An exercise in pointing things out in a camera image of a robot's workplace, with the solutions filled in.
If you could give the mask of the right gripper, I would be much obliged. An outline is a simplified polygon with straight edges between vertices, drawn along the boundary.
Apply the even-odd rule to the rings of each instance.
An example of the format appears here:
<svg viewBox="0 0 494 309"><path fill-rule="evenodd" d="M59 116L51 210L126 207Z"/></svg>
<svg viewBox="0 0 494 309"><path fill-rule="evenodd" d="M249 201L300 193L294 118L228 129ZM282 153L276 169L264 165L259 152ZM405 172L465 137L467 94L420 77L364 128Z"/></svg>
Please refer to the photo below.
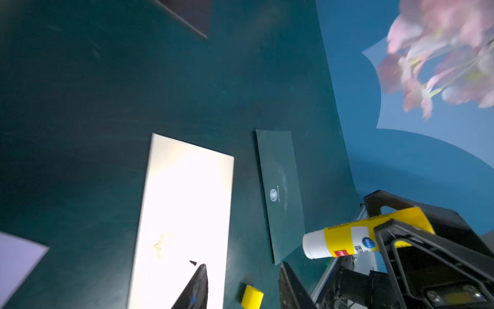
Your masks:
<svg viewBox="0 0 494 309"><path fill-rule="evenodd" d="M370 217L382 207L419 207L434 233L399 220L374 228L387 273L364 283L344 271L340 287L365 293L369 308L493 308L493 251L455 211L377 190L364 197Z"/></svg>

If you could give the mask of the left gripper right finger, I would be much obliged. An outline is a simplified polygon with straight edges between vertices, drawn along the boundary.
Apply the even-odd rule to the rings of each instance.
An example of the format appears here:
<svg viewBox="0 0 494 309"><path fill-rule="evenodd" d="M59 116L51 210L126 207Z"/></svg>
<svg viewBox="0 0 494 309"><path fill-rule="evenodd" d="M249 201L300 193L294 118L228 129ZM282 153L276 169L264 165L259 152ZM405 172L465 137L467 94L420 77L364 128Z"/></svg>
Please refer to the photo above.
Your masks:
<svg viewBox="0 0 494 309"><path fill-rule="evenodd" d="M287 262L282 262L280 267L279 296L281 309L317 309Z"/></svg>

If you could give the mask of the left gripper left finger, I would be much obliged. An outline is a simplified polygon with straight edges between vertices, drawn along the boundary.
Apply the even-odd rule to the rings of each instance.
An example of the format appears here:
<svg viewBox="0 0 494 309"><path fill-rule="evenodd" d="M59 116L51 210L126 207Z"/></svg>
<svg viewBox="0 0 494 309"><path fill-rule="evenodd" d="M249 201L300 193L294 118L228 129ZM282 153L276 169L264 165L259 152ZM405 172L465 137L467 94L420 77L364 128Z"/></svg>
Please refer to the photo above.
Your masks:
<svg viewBox="0 0 494 309"><path fill-rule="evenodd" d="M207 266L203 263L197 268L172 309L207 309L207 304L208 274Z"/></svg>

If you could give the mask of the yellow glue stick cap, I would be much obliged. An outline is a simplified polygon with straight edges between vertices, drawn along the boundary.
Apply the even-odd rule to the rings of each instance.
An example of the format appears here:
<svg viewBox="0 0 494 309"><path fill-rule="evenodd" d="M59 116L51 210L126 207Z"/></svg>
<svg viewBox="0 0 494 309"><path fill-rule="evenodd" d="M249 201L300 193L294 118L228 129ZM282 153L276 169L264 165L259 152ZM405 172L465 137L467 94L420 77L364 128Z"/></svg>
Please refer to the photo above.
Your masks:
<svg viewBox="0 0 494 309"><path fill-rule="evenodd" d="M241 306L243 309L260 309L263 298L263 292L250 285L247 285L244 290Z"/></svg>

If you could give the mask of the yellow glue stick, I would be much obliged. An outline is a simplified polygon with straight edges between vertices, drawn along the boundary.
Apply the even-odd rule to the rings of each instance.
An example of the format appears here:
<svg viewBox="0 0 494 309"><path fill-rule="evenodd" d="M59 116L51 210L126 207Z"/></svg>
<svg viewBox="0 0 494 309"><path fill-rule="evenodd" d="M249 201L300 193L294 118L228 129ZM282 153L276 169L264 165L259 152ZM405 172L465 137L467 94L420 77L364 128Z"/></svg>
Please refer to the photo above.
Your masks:
<svg viewBox="0 0 494 309"><path fill-rule="evenodd" d="M379 245L374 228L389 220L398 220L429 233L435 233L423 211L418 207L411 207L389 214L369 217L365 220L325 228L323 229L323 244L330 253L338 257L378 252Z"/></svg>

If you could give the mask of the cream yellow envelope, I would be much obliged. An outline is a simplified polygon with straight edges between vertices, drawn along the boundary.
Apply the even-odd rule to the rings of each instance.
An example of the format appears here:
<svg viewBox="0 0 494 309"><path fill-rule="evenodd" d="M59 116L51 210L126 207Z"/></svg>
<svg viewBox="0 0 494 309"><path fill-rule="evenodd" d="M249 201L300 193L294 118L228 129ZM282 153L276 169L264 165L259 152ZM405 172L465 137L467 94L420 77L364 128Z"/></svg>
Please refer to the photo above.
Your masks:
<svg viewBox="0 0 494 309"><path fill-rule="evenodd" d="M234 158L153 134L127 306L171 308L199 269L222 308Z"/></svg>

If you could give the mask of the dark green envelope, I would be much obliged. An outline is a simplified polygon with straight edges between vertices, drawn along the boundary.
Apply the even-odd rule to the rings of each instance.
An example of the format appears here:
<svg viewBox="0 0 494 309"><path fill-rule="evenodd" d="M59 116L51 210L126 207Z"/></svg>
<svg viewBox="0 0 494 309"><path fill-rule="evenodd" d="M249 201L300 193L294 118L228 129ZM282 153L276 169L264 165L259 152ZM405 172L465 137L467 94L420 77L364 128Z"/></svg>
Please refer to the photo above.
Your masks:
<svg viewBox="0 0 494 309"><path fill-rule="evenodd" d="M298 172L289 131L256 130L274 264L301 246L306 233Z"/></svg>

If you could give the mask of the purple envelope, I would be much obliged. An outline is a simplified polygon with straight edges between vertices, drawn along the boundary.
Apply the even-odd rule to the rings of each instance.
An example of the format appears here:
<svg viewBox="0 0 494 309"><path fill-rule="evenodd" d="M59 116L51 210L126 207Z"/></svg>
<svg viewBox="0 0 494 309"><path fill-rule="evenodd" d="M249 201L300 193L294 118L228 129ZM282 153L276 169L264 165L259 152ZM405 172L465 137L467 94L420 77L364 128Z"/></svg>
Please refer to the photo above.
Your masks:
<svg viewBox="0 0 494 309"><path fill-rule="evenodd" d="M1 232L1 308L3 308L49 247Z"/></svg>

